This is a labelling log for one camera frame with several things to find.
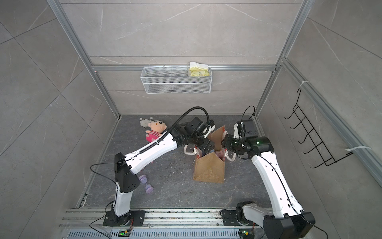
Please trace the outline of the purple hourglass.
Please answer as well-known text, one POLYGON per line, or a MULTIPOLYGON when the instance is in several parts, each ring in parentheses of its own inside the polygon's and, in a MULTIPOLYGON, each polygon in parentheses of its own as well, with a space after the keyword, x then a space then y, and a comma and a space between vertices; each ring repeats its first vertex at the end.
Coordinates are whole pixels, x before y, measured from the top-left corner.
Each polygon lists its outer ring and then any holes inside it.
POLYGON ((140 182, 145 186, 145 192, 146 194, 150 194, 153 192, 154 188, 148 183, 148 179, 146 175, 141 175, 138 178, 140 182))

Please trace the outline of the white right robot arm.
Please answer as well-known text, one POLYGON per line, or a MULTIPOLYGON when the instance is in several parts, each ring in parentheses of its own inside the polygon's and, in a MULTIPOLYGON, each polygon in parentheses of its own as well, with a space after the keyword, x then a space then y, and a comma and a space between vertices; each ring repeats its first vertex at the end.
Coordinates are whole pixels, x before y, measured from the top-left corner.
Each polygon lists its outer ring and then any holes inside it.
POLYGON ((258 136, 254 122, 238 121, 234 134, 228 134, 222 146, 236 156, 246 154, 257 168, 271 201, 271 210, 247 201, 236 207, 237 220, 263 228, 269 239, 302 239, 315 224, 311 212, 306 212, 290 190, 277 161, 270 140, 258 136))

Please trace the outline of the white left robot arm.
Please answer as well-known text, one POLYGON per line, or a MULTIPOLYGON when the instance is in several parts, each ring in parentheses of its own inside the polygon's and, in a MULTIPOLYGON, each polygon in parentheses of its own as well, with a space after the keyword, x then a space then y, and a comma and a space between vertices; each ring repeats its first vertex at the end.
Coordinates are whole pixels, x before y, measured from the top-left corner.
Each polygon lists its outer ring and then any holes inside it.
POLYGON ((163 136, 135 152, 115 155, 116 194, 112 206, 114 214, 118 218, 130 214, 132 194, 140 184, 137 174, 144 167, 163 154, 188 144, 197 146, 203 152, 210 152, 214 148, 214 143, 208 136, 214 129, 213 120, 202 122, 195 117, 190 122, 175 123, 163 136))

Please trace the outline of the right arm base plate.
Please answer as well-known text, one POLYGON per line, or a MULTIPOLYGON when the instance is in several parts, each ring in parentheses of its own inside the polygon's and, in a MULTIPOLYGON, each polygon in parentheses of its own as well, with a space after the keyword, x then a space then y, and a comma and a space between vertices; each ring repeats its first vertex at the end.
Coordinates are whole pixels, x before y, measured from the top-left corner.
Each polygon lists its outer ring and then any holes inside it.
POLYGON ((227 210, 220 211, 225 226, 256 226, 263 228, 263 215, 252 208, 244 211, 227 210))

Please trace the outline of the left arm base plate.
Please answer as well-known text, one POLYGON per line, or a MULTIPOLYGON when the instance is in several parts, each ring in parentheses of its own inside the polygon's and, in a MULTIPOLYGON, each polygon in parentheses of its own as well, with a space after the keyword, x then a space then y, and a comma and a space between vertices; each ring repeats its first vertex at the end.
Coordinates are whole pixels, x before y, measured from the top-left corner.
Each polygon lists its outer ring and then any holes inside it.
POLYGON ((127 214, 118 217, 114 210, 107 211, 103 226, 110 227, 142 227, 145 219, 146 211, 129 211, 127 214))

